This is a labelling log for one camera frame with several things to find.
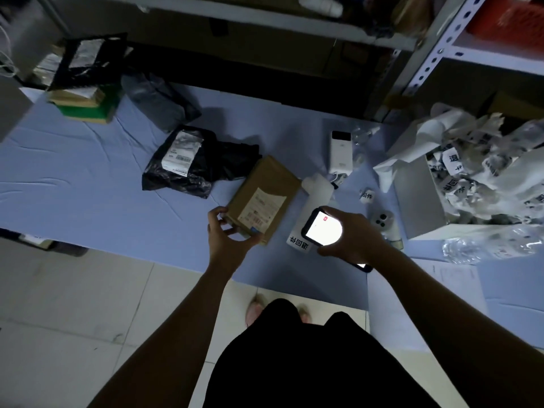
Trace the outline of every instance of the foot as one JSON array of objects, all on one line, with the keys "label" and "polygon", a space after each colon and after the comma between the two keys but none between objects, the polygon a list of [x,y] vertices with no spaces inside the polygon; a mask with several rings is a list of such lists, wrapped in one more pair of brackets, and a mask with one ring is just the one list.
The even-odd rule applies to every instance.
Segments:
[{"label": "foot", "polygon": [[248,306],[248,310],[245,312],[245,326],[249,327],[253,322],[257,320],[263,309],[266,307],[264,296],[256,295],[253,301]]},{"label": "foot", "polygon": [[299,311],[300,320],[303,322],[303,324],[311,324],[312,317],[309,314],[308,307],[306,305],[299,305],[297,309]]}]

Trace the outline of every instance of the forearm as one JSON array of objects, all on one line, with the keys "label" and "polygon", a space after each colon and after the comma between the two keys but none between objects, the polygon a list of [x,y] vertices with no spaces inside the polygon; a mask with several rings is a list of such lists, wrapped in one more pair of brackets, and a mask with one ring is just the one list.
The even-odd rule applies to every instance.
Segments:
[{"label": "forearm", "polygon": [[229,277],[221,269],[208,268],[90,407],[187,406],[206,358]]},{"label": "forearm", "polygon": [[544,393],[544,357],[391,249],[373,264],[471,406],[531,406]]}]

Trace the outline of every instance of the person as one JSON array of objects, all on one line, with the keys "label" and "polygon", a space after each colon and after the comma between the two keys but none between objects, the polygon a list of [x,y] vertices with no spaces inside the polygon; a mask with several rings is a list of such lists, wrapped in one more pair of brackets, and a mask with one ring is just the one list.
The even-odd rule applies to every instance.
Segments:
[{"label": "person", "polygon": [[[336,243],[318,253],[367,263],[389,282],[432,353],[470,407],[544,405],[544,356],[435,281],[392,248],[360,214],[340,220]],[[165,322],[90,407],[187,407],[204,364],[225,285],[261,237],[236,241],[217,207],[208,213],[209,266]],[[255,321],[212,372],[204,407],[364,405],[436,407],[377,341],[339,312],[303,323],[290,302],[253,306]]]}]

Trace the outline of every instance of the person's left hand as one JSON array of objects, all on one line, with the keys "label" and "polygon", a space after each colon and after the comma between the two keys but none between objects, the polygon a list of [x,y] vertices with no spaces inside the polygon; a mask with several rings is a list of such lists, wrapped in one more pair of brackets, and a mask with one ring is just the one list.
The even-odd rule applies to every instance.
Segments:
[{"label": "person's left hand", "polygon": [[230,278],[236,269],[241,265],[249,249],[257,245],[263,234],[258,233],[246,240],[234,240],[228,236],[238,232],[232,227],[223,230],[221,225],[226,225],[225,219],[219,220],[217,215],[227,212],[228,208],[217,206],[208,212],[208,243],[209,243],[209,266],[208,268],[221,269]]}]

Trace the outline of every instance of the hand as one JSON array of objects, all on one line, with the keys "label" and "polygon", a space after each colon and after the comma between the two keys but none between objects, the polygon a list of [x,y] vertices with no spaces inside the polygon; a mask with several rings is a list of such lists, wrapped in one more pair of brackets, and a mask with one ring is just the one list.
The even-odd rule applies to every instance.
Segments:
[{"label": "hand", "polygon": [[208,212],[208,244],[209,244],[209,266],[226,272],[230,278],[236,269],[241,265],[249,249],[257,245],[262,239],[263,234],[258,233],[246,240],[234,240],[228,236],[238,232],[238,229],[232,227],[223,230],[221,225],[226,225],[225,219],[219,220],[217,215],[227,212],[228,208],[217,206]]},{"label": "hand", "polygon": [[321,256],[336,256],[346,262],[365,263],[374,267],[377,258],[393,249],[363,215],[339,211],[329,206],[321,208],[342,223],[340,239],[317,249]]}]

